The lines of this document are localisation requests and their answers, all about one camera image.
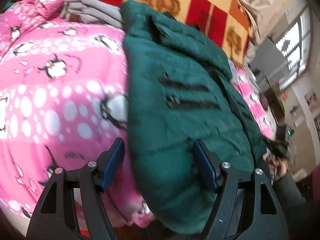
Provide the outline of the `dark sleeve forearm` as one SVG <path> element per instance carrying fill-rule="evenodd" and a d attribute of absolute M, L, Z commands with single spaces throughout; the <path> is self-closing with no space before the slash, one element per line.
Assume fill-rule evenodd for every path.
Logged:
<path fill-rule="evenodd" d="M 307 201 L 290 173 L 273 184 L 283 210 L 291 239 L 316 239 L 319 204 Z"/>

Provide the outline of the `right hand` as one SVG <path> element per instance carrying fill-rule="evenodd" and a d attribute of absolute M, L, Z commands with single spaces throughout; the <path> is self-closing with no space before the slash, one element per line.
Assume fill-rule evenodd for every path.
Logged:
<path fill-rule="evenodd" d="M 287 159 L 280 159 L 276 157 L 267 157 L 266 162 L 273 182 L 279 181 L 288 171 L 289 165 Z"/>

